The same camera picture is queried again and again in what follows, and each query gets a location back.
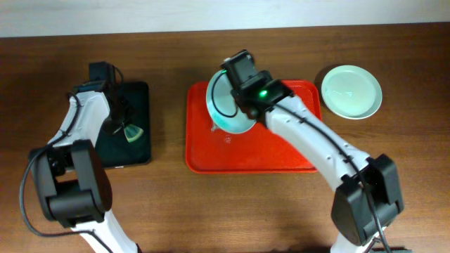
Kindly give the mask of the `green yellow sponge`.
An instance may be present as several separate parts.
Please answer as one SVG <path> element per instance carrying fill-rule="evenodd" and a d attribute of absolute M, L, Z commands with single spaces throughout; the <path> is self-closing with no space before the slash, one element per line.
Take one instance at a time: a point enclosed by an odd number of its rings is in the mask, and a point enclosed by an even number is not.
<path fill-rule="evenodd" d="M 133 143 L 142 137 L 143 129 L 134 124 L 128 124 L 124 127 L 124 135 L 128 143 Z"/>

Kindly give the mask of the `light blue plate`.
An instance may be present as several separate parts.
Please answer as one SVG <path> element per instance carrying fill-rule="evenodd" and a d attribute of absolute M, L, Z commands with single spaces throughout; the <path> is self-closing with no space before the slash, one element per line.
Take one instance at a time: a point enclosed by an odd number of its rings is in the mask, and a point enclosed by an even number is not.
<path fill-rule="evenodd" d="M 256 124 L 236 105 L 226 70 L 216 72 L 207 85 L 206 106 L 217 128 L 229 134 L 243 134 Z"/>

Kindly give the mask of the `mint green plate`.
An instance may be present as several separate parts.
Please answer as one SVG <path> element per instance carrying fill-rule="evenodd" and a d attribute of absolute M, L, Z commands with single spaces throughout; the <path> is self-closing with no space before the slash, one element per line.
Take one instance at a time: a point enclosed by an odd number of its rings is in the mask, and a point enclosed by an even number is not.
<path fill-rule="evenodd" d="M 340 65 L 329 70 L 321 82 L 321 95 L 327 108 L 345 119 L 366 119 L 383 102 L 378 80 L 362 67 Z"/>

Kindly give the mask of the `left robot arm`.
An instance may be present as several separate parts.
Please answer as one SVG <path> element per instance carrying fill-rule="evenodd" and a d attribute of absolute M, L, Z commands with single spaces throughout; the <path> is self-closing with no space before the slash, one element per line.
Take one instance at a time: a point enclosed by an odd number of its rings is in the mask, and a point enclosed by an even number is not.
<path fill-rule="evenodd" d="M 41 232 L 25 210 L 25 180 L 19 203 L 28 229 L 42 238 L 82 236 L 95 252 L 140 252 L 112 211 L 113 192 L 95 146 L 104 131 L 115 135 L 129 119 L 130 107 L 116 78 L 122 73 L 111 63 L 89 64 L 89 80 L 67 95 L 70 107 L 56 135 L 30 153 L 24 175 L 33 177 L 45 218 L 63 232 Z"/>

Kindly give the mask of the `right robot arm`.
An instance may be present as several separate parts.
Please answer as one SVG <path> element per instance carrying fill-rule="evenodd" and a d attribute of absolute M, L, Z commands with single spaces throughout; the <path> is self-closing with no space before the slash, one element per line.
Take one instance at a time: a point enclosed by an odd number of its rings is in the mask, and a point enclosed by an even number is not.
<path fill-rule="evenodd" d="M 330 251 L 370 252 L 380 242 L 391 252 L 385 229 L 404 210 L 394 161 L 385 154 L 373 158 L 338 136 L 291 88 L 269 71 L 257 70 L 249 51 L 239 51 L 220 67 L 238 111 L 289 143 L 335 193 L 331 219 L 339 234 Z"/>

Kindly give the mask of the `black plastic tray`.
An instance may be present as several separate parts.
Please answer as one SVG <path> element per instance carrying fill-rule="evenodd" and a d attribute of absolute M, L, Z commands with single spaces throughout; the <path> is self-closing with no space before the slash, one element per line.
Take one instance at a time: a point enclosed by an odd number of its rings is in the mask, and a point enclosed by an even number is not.
<path fill-rule="evenodd" d="M 114 135 L 100 131 L 95 150 L 106 168 L 128 167 L 151 161 L 149 90 L 145 82 L 129 82 L 120 88 L 120 95 L 130 111 L 124 125 L 143 130 L 141 136 L 129 142 L 124 130 Z"/>

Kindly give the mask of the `red plastic tray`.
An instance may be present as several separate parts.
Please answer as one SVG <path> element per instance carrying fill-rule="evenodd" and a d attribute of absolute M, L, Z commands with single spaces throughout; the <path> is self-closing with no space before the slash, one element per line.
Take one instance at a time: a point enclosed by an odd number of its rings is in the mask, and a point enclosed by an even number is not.
<path fill-rule="evenodd" d="M 243 134 L 213 127 L 206 106 L 207 82 L 188 90 L 186 164 L 199 174 L 314 173 L 315 167 L 261 124 Z"/>

